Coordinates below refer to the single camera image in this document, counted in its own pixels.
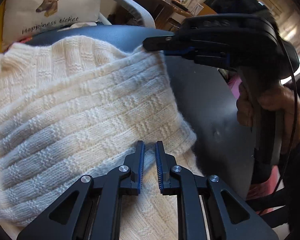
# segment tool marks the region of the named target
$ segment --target dark sleeve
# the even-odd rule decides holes
[[[279,171],[281,174],[286,159],[285,155],[280,158]],[[291,231],[300,219],[300,143],[290,153],[283,183],[287,196],[288,223]]]

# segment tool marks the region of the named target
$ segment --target silver bolt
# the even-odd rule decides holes
[[[87,183],[91,180],[91,177],[88,175],[84,175],[83,177],[81,177],[81,182],[83,183]]]
[[[211,175],[211,176],[210,176],[210,180],[211,180],[212,182],[218,182],[218,181],[219,181],[219,177],[218,177],[217,175]]]
[[[173,167],[172,167],[172,170],[173,170],[174,172],[180,172],[180,171],[182,170],[182,168],[181,168],[181,166],[176,165],[176,166],[173,166]]]
[[[129,167],[127,165],[121,165],[119,167],[119,171],[122,171],[122,172],[126,172],[128,169],[129,169]]]

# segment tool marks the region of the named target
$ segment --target wire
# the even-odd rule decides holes
[[[283,177],[284,174],[286,172],[287,166],[288,166],[288,161],[289,161],[289,157],[290,157],[290,153],[291,153],[291,148],[292,148],[292,144],[293,144],[293,139],[294,139],[294,135],[296,132],[296,127],[297,127],[297,118],[298,118],[298,91],[297,91],[297,84],[296,84],[296,79],[294,77],[294,72],[293,72],[293,67],[292,67],[292,63],[291,60],[289,58],[289,55],[287,53],[287,50],[283,44],[283,41],[281,39],[281,37],[279,36],[279,33],[276,31],[277,36],[279,37],[278,41],[280,44],[280,47],[283,51],[284,56],[288,59],[289,64],[290,64],[290,69],[289,71],[291,71],[291,79],[292,79],[292,85],[293,85],[293,95],[294,95],[294,118],[293,118],[293,125],[292,125],[292,131],[291,131],[291,137],[290,137],[290,142],[289,142],[289,146],[288,146],[288,150],[287,150],[287,160],[283,166],[282,169],[282,174],[280,175],[279,181],[277,183],[277,185],[275,185],[274,191],[272,192],[272,196],[276,193]],[[259,215],[261,216],[263,214],[265,210],[260,211]]]

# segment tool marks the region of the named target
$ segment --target white pillow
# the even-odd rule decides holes
[[[6,0],[2,47],[47,30],[96,22],[100,0]]]

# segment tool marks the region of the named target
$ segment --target knit fabric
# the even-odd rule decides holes
[[[196,136],[178,113],[161,52],[124,53],[68,37],[0,55],[0,221],[24,227],[83,174],[107,174],[146,143],[141,195],[125,197],[121,239],[177,239],[175,196],[162,196],[154,143],[200,174]]]

